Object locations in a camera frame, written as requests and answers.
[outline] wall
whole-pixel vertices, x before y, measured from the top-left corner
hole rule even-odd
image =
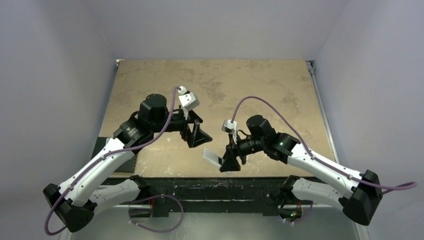
[[[1,2],[2,240],[48,238],[42,190],[87,162],[100,130],[116,62],[84,4]]]
[[[421,0],[351,0],[315,62],[340,162],[420,184],[384,196],[372,240],[424,236],[423,12]]]
[[[313,60],[347,0],[89,0],[118,59]]]

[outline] gray wall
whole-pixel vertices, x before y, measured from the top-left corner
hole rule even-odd
[[[351,0],[316,59],[316,78],[342,164],[382,183],[372,240],[424,236],[424,1]]]
[[[99,132],[116,63],[84,4],[1,2],[2,240],[48,238],[42,190],[87,162]]]
[[[347,0],[89,0],[118,59],[308,59]]]

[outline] beige table surface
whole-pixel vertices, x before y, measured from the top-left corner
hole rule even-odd
[[[200,105],[194,111],[204,121],[201,129],[213,137],[213,141],[189,149],[178,132],[164,133],[158,141],[140,151],[135,174],[143,177],[310,176],[261,152],[248,156],[241,171],[231,175],[220,173],[202,159],[204,148],[224,154],[228,135],[221,131],[223,121],[232,117],[240,99],[251,95],[270,102],[313,150],[334,159],[304,60],[122,60],[100,136],[111,136],[151,93],[164,95],[169,108],[174,86],[185,86],[199,98]],[[268,106],[255,99],[241,105],[235,118],[239,129],[246,132],[246,120],[256,114],[268,119],[277,132],[294,135]]]

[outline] table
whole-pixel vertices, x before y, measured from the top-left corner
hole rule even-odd
[[[162,94],[171,104],[172,89],[185,86],[200,100],[194,111],[204,120],[201,129],[213,141],[188,148],[178,132],[165,133],[137,157],[135,174],[143,177],[285,177],[310,176],[304,170],[268,158],[262,152],[247,157],[240,172],[231,175],[202,159],[204,148],[225,152],[228,135],[221,131],[237,103],[246,96],[264,98],[321,155],[334,159],[311,76],[304,60],[213,59],[213,60],[122,60],[100,131],[109,137],[137,111],[151,93]],[[248,99],[235,120],[247,130],[246,120],[256,114],[268,119],[277,132],[295,135],[264,103]]]

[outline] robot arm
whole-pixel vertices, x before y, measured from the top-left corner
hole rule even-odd
[[[377,206],[382,199],[380,188],[359,183],[352,178],[370,183],[380,184],[378,176],[367,170],[365,173],[349,169],[311,150],[312,155],[328,165],[348,173],[340,174],[317,162],[305,150],[304,145],[295,137],[276,132],[268,120],[261,115],[250,117],[247,127],[251,135],[241,139],[238,135],[237,123],[226,120],[222,130],[228,133],[229,144],[225,154],[219,157],[212,151],[204,149],[203,159],[219,168],[221,172],[240,171],[241,164],[246,163],[246,156],[264,152],[273,160],[298,167],[317,177],[323,182],[311,182],[298,176],[289,176],[280,188],[280,193],[272,198],[281,200],[284,204],[296,204],[299,200],[310,200],[330,205],[362,225],[369,225]]]
[[[203,120],[193,111],[199,105],[194,93],[179,88],[181,105],[172,111],[166,132],[180,132],[189,148],[195,148],[212,138],[200,129]],[[141,102],[139,111],[122,123],[104,148],[81,170],[59,185],[49,184],[43,193],[52,207],[60,199],[54,212],[68,230],[73,233],[85,227],[98,213],[115,205],[150,197],[149,185],[134,175],[121,184],[98,190],[98,187],[120,165],[133,158],[141,149],[121,151],[105,157],[109,152],[140,146],[151,141],[159,133],[170,114],[167,100],[160,94],[150,94]],[[71,183],[82,173],[75,185]]]

